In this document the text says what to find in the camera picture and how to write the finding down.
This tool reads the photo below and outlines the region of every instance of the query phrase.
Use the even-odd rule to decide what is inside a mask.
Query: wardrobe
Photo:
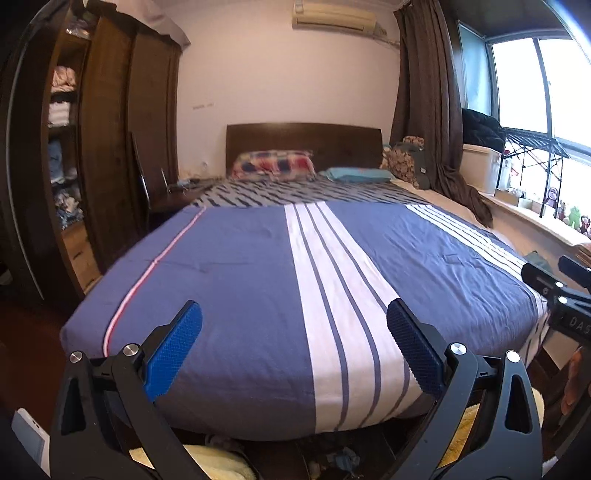
[[[112,4],[52,0],[5,62],[0,247],[28,303],[73,312],[147,233],[144,184],[178,180],[180,54]]]

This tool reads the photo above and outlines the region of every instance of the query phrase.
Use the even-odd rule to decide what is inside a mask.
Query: floral cushion
[[[396,178],[412,184],[416,189],[421,186],[415,175],[414,153],[423,152],[424,140],[421,137],[404,137],[394,147],[384,149],[384,161],[380,168],[389,170]]]

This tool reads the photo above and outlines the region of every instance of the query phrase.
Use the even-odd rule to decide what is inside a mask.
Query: brown curtain
[[[441,6],[437,0],[413,0],[394,15],[400,28],[400,82],[390,142],[423,137],[431,188],[492,226],[490,208],[459,173],[462,107]]]

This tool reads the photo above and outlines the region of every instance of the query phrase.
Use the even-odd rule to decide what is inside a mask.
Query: striped bedsheet
[[[225,180],[205,192],[195,205],[255,207],[327,200],[378,203],[427,203],[392,183],[339,183],[324,177],[299,181]]]
[[[387,328],[396,298],[449,342],[529,362],[547,307],[523,264],[432,205],[190,205],[106,273],[61,341],[112,355],[195,300],[202,332],[157,400],[172,426],[248,440],[356,429],[421,393]]]

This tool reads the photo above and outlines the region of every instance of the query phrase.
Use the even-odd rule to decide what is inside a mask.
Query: windowsill
[[[499,200],[494,195],[481,193],[486,201],[489,203],[499,206],[503,210],[513,213],[517,215],[521,219],[533,224],[539,230],[542,230],[544,233],[547,233],[553,237],[555,237],[558,241],[562,244],[565,244],[567,247],[576,247],[577,245],[591,245],[591,239],[584,236],[582,233],[579,233],[574,228],[569,227],[564,222],[554,218],[554,217],[542,217],[533,212],[532,210],[516,207],[514,205],[510,205],[509,203],[505,203],[502,200]]]

